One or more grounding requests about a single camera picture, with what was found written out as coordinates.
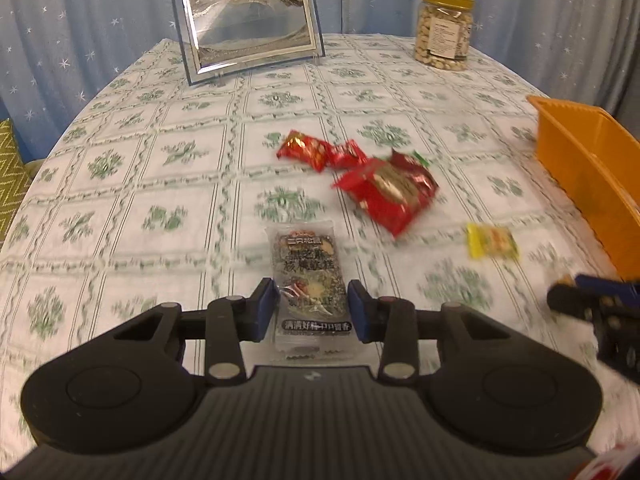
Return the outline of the black sesame snack packet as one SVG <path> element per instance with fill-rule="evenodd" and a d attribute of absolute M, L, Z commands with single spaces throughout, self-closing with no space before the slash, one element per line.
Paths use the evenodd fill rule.
<path fill-rule="evenodd" d="M 287 359 L 346 359 L 356 336 L 330 222 L 274 224 L 267 230 L 280 302 L 272 340 Z"/>

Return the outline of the yellow candy packet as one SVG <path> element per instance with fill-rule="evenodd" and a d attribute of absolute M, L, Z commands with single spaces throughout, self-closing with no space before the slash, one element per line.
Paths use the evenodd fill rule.
<path fill-rule="evenodd" d="M 484 223 L 468 223 L 466 240 L 472 259 L 518 258 L 518 245 L 511 231 L 505 226 Z"/>

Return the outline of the large red snack packet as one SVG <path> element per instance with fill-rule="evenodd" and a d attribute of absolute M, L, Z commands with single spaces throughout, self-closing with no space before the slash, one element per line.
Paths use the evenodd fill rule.
<path fill-rule="evenodd" d="M 431 207 L 439 189 L 423 157 L 396 150 L 347 171 L 333 187 L 395 238 Z"/>

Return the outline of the small red candy packet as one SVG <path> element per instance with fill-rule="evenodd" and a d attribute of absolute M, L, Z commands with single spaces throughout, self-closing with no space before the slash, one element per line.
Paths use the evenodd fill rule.
<path fill-rule="evenodd" d="M 368 161 L 368 156 L 352 139 L 330 147 L 328 165 L 334 170 L 351 170 Z"/>

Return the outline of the orange plastic tray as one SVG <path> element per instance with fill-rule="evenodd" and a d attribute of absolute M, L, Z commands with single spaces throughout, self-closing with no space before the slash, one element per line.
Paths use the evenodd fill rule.
<path fill-rule="evenodd" d="M 574 203 L 620 278 L 639 277 L 639 141 L 603 108 L 529 96 L 536 156 Z"/>

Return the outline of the green floral tablecloth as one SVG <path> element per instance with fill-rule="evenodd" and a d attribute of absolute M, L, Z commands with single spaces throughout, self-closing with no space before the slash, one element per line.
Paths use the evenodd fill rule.
<path fill-rule="evenodd" d="M 639 437 L 639 390 L 598 362 L 592 329 L 552 314 L 559 276 L 611 276 L 586 222 L 536 159 L 535 88 L 472 52 L 463 72 L 413 42 L 330 35 L 322 60 L 190 86 L 163 40 L 52 148 L 1 252 L 1 463 L 32 448 L 20 411 L 40 364 L 159 304 L 201 309 L 270 272 L 267 229 L 327 221 L 344 278 L 421 309 L 458 300 L 588 367 L 604 391 L 590 445 Z M 402 237 L 317 172 L 277 158 L 298 130 L 373 157 L 417 152 L 439 189 Z M 468 223 L 508 228 L 518 258 L 472 259 Z"/>

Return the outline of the long red candy packet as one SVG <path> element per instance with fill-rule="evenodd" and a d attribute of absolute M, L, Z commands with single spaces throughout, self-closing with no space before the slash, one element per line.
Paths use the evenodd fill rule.
<path fill-rule="evenodd" d="M 326 167 L 343 168 L 335 145 L 298 130 L 291 130 L 288 133 L 277 150 L 277 158 L 290 158 L 304 162 L 317 172 L 322 172 Z"/>

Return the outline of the yellow patterned cushion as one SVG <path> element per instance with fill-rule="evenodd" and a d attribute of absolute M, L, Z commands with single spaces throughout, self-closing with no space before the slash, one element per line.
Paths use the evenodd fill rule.
<path fill-rule="evenodd" d="M 0 122 L 0 243 L 4 244 L 10 227 L 32 183 L 9 119 Z"/>

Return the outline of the blue star curtain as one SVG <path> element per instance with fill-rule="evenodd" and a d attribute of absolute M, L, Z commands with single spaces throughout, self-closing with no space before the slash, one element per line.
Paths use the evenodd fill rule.
<path fill-rule="evenodd" d="M 560 99 L 629 110 L 639 0 L 474 0 L 472 44 Z M 317 0 L 324 32 L 410 36 L 418 0 Z M 171 0 L 1 0 L 1 114 L 27 159 L 145 51 L 175 37 Z"/>

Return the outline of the clear nut jar gold lid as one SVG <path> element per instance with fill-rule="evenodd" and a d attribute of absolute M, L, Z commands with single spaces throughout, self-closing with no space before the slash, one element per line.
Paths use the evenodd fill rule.
<path fill-rule="evenodd" d="M 414 58 L 439 70 L 465 70 L 474 4 L 474 0 L 421 0 Z"/>

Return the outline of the sand art picture frame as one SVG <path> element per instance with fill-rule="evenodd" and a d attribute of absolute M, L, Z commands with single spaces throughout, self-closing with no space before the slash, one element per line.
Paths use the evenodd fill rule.
<path fill-rule="evenodd" d="M 316 0 L 171 0 L 191 86 L 326 55 Z"/>

